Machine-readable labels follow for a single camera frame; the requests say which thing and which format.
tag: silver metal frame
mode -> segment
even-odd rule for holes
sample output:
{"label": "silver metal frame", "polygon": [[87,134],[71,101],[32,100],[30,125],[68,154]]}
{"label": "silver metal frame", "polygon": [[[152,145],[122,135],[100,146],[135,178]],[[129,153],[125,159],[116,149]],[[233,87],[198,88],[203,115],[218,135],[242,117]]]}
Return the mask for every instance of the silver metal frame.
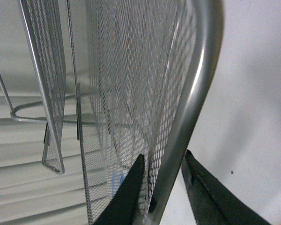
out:
{"label": "silver metal frame", "polygon": [[20,6],[21,13],[22,13],[23,24],[26,28],[25,29],[26,38],[27,38],[27,41],[29,44],[30,54],[33,59],[33,66],[34,66],[34,70],[37,75],[38,85],[39,85],[40,91],[41,91],[41,96],[42,96],[42,101],[43,101],[45,114],[46,114],[46,118],[47,118],[47,122],[48,122],[49,131],[52,135],[54,149],[55,149],[55,153],[57,155],[57,161],[60,164],[59,172],[58,171],[54,171],[54,172],[56,172],[57,174],[63,174],[65,172],[65,167],[64,167],[63,160],[62,160],[62,156],[61,156],[61,149],[57,143],[58,135],[57,135],[56,127],[54,126],[53,112],[52,112],[52,108],[50,107],[50,97],[47,94],[48,90],[45,86],[44,74],[40,67],[41,61],[40,61],[39,55],[37,53],[37,43],[35,40],[35,36],[34,36],[34,33],[31,32],[33,30],[33,27],[32,27],[31,21],[29,19],[27,19],[27,15],[29,15],[29,10],[26,7],[26,5],[23,4],[22,0],[19,0],[19,6]]}
{"label": "silver metal frame", "polygon": [[197,36],[177,112],[165,146],[146,225],[158,225],[180,169],[187,145],[211,84],[223,31],[221,0],[194,0]]}

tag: metal tube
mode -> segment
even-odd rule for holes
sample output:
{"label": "metal tube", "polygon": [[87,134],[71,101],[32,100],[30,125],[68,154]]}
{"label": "metal tube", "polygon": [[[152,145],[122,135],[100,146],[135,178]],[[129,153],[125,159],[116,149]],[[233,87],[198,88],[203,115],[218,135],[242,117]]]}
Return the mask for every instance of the metal tube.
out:
{"label": "metal tube", "polygon": [[165,146],[147,225],[158,225],[173,188],[187,145],[212,81],[222,42],[222,2],[193,1],[197,37],[177,112]]}
{"label": "metal tube", "polygon": [[9,96],[8,96],[8,93],[7,93],[5,84],[4,84],[4,82],[3,82],[3,79],[2,79],[2,77],[1,77],[1,74],[0,74],[0,87],[1,87],[1,89],[2,89],[2,91],[3,91],[3,93],[4,93],[4,97],[5,97],[5,100],[7,101],[9,110],[10,110],[10,112],[12,112],[14,108],[13,108],[13,105],[11,104],[11,101],[10,101],[10,98],[9,98]]}

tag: white surface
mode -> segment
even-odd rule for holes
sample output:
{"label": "white surface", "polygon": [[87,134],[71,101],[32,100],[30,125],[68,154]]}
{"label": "white surface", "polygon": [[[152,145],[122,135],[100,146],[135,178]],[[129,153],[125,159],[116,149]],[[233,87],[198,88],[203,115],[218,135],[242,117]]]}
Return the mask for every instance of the white surface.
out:
{"label": "white surface", "polygon": [[220,59],[188,148],[240,200],[281,225],[281,0],[224,3]]}
{"label": "white surface", "polygon": [[160,225],[196,225],[190,206],[181,169],[179,170],[174,187]]}

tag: mesh tray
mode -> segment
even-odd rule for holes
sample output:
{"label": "mesh tray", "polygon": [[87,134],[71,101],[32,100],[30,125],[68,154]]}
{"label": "mesh tray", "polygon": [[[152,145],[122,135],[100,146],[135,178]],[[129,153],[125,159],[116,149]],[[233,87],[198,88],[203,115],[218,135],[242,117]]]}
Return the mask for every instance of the mesh tray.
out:
{"label": "mesh tray", "polygon": [[42,163],[62,174],[66,65],[58,1],[20,0],[20,8],[48,122]]}
{"label": "mesh tray", "polygon": [[138,200],[145,219],[192,58],[192,2],[67,4],[89,223],[109,204],[139,154],[145,157]]}

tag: wire mesh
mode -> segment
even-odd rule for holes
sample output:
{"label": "wire mesh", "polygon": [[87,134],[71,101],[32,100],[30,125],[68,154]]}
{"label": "wire mesh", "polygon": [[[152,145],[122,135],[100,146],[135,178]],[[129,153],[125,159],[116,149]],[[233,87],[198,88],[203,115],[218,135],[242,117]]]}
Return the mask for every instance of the wire mesh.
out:
{"label": "wire mesh", "polygon": [[40,70],[42,95],[48,101],[43,101],[49,116],[50,126],[46,128],[44,153],[42,163],[50,169],[63,173],[60,153],[62,126],[65,106],[66,65],[61,34],[59,6],[57,0],[21,0],[24,20],[28,33],[32,34],[35,67]]}
{"label": "wire mesh", "polygon": [[[192,58],[192,1],[67,2],[89,223],[106,208],[139,154],[145,156],[139,196],[145,220]],[[97,126],[83,126],[85,121]],[[93,174],[100,179],[96,190]]]}

